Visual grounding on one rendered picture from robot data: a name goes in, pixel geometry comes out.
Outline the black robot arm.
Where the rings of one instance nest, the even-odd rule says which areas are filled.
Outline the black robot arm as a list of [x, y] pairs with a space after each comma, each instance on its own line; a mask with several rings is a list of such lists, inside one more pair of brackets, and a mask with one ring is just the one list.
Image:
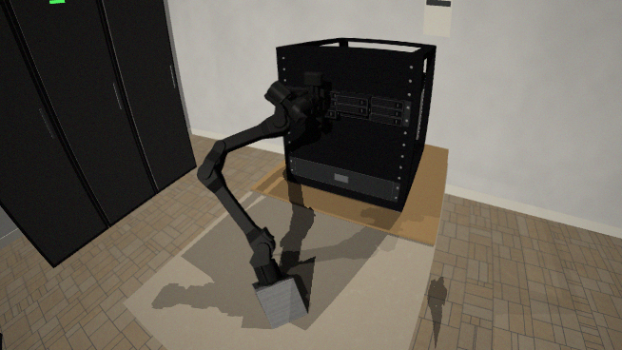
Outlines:
[[[278, 263], [272, 259], [275, 250], [273, 250], [273, 246], [275, 248], [276, 242], [266, 227], [259, 228], [245, 212], [228, 189], [222, 169], [228, 152], [262, 139], [287, 135], [290, 130], [289, 118], [302, 126], [307, 119], [306, 114], [310, 110], [310, 105], [306, 99], [302, 97], [296, 99], [296, 96], [302, 96], [307, 92], [291, 91], [282, 82], [274, 82], [264, 94], [267, 101], [276, 105], [274, 114], [257, 126], [215, 142], [197, 172], [199, 181], [217, 196], [245, 234], [254, 252], [249, 263], [253, 266], [258, 278], [259, 283], [257, 285], [261, 286], [272, 285], [285, 277], [285, 275], [282, 276]], [[287, 115], [284, 114], [283, 109]], [[220, 155], [222, 156], [220, 157]], [[216, 161], [218, 162], [216, 163]], [[214, 165], [214, 163], [216, 164]]]

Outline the black server rack frame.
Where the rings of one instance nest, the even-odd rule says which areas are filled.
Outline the black server rack frame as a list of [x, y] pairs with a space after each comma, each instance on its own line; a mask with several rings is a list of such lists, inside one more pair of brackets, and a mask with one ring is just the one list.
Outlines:
[[[286, 87], [310, 88], [303, 83], [303, 74], [322, 72], [323, 84], [319, 88], [404, 101], [402, 126], [339, 116], [337, 119], [324, 117], [324, 126], [317, 129], [306, 126], [305, 122], [300, 126], [290, 118], [290, 130], [283, 136], [287, 181], [400, 213], [425, 145], [437, 48], [419, 43], [360, 39], [334, 38], [276, 47], [278, 79]], [[348, 48], [348, 42], [421, 49], [408, 52]], [[339, 46], [323, 46], [335, 43]]]

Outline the light brown wooden board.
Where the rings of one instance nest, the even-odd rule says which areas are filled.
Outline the light brown wooden board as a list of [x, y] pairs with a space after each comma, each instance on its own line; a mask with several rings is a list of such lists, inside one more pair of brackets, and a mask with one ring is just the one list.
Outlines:
[[435, 245], [449, 149], [424, 145], [415, 180], [401, 213], [287, 181], [285, 159], [251, 190], [351, 223]]

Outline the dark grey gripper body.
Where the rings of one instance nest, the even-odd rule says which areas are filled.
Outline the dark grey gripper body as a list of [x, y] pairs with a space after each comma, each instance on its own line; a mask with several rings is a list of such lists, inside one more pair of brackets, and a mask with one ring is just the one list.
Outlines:
[[[321, 111], [320, 90], [318, 89], [318, 86], [321, 86], [323, 84], [323, 73], [306, 71], [303, 74], [303, 83], [305, 85], [310, 85], [310, 89], [306, 90], [308, 92], [301, 96], [302, 98], [306, 99], [310, 105], [310, 110], [308, 113], [311, 113], [309, 114], [311, 116], [309, 116], [308, 113], [306, 114], [307, 119], [305, 120], [305, 124], [309, 127], [321, 128], [324, 126], [324, 118], [316, 118], [316, 111]], [[315, 109], [314, 113], [313, 109]]]

